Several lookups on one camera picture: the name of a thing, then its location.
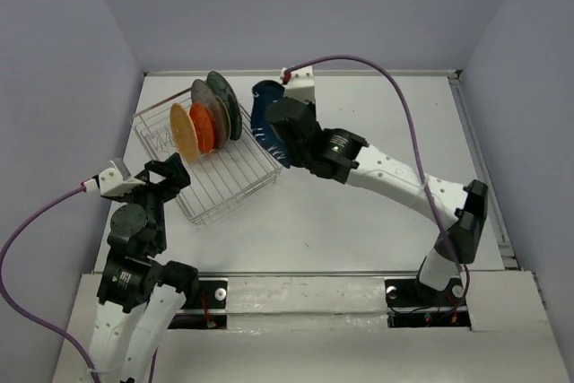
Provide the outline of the dark blue leaf dish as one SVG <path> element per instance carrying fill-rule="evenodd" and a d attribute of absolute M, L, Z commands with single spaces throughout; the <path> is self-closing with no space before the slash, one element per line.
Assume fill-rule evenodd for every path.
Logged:
<path fill-rule="evenodd" d="M 283 97 L 284 88 L 275 81 L 263 80 L 252 87 L 251 134 L 284 168 L 291 166 L 283 142 L 277 137 L 265 118 L 266 109 Z"/>

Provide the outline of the woven bamboo plate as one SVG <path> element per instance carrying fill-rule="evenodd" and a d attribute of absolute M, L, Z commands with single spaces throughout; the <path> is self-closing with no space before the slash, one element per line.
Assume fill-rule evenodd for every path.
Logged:
<path fill-rule="evenodd" d="M 196 130 L 191 117 L 179 103 L 170 107 L 170 130 L 181 158 L 187 163 L 195 162 L 199 154 Z"/>

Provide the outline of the orange plate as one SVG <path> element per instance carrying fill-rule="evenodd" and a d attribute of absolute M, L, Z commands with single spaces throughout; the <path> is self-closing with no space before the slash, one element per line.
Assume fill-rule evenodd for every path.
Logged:
<path fill-rule="evenodd" d="M 199 151 L 211 152 L 214 149 L 214 128 L 207 109 L 199 103 L 194 103 L 189 110 L 189 116 L 196 130 Z"/>

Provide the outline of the cream patterned small plate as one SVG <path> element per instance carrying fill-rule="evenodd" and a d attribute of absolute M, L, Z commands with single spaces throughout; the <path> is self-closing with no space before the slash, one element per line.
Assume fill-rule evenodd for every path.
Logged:
<path fill-rule="evenodd" d="M 236 103 L 228 96 L 222 96 L 222 103 L 226 109 L 229 138 L 232 141 L 237 141 L 239 139 L 238 132 L 240 129 L 240 123 Z"/>

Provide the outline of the teal glazed plate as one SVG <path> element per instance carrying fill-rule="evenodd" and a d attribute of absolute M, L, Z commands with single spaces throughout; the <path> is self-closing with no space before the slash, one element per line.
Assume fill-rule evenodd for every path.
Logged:
<path fill-rule="evenodd" d="M 228 81 L 216 71 L 210 71 L 206 77 L 210 89 L 222 100 L 230 117 L 230 139 L 238 141 L 243 131 L 239 101 Z"/>

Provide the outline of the grey deer plate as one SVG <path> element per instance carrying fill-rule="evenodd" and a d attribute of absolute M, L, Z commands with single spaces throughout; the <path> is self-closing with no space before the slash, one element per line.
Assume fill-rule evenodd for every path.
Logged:
<path fill-rule="evenodd" d="M 206 81 L 195 79 L 191 86 L 191 100 L 203 105 L 213 121 L 214 149 L 222 149 L 229 138 L 226 109 L 222 100 L 210 89 Z"/>

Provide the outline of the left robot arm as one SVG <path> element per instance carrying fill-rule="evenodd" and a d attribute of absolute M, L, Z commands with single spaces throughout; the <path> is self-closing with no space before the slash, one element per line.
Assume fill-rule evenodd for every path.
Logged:
<path fill-rule="evenodd" d="M 198 296 L 198 271 L 155 257 L 167 248 L 164 205 L 191 183 L 178 153 L 133 175 L 115 159 L 85 182 L 119 208 L 109 221 L 109 252 L 97 291 L 89 371 L 100 382 L 140 382 L 181 307 Z"/>

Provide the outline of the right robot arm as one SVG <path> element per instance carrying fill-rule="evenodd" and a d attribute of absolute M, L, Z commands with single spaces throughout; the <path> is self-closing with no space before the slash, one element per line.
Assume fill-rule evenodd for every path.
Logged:
<path fill-rule="evenodd" d="M 439 236 L 413 281 L 419 302 L 436 302 L 460 267 L 474 262 L 488 212 L 488 188 L 482 181 L 464 185 L 418 173 L 356 134 L 321 127 L 313 108 L 292 98 L 271 104 L 265 118 L 292 166 L 367 189 L 437 224 Z"/>

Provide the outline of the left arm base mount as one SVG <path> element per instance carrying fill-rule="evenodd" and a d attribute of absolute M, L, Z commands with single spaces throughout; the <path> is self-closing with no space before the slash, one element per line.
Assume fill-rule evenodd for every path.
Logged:
<path fill-rule="evenodd" d="M 201 278 L 192 300 L 187 300 L 177 312 L 168 329 L 217 330 L 227 327 L 226 300 L 228 280 Z"/>

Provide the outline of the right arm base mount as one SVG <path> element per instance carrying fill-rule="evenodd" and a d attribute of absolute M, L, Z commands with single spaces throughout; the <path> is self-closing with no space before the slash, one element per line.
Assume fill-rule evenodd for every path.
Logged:
<path fill-rule="evenodd" d="M 426 290 L 414 278 L 385 280 L 387 324 L 390 328 L 471 327 L 463 294 L 466 283 L 452 278 L 445 291 Z"/>

